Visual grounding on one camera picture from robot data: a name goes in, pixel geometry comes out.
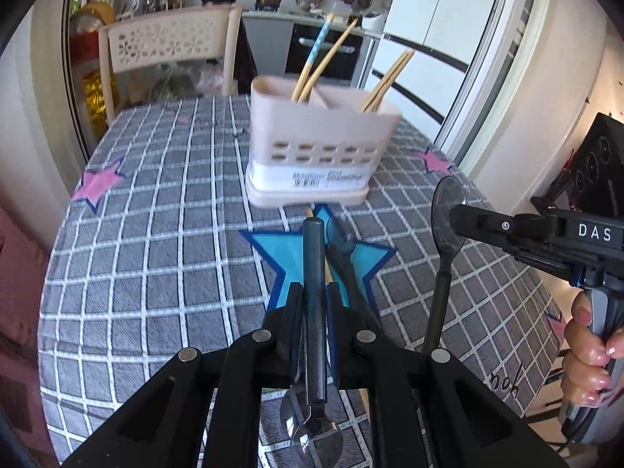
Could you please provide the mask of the person right hand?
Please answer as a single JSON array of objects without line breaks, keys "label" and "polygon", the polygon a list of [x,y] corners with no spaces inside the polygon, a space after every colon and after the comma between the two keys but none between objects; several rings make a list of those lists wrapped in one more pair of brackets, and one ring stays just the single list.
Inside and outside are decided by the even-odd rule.
[{"label": "person right hand", "polygon": [[560,386],[570,404],[599,408],[606,401],[606,393],[602,391],[612,385],[606,365],[623,358],[623,328],[607,341],[594,335],[590,330],[591,305],[585,292],[574,298],[571,314],[564,332],[570,352],[563,361],[564,377]]}]

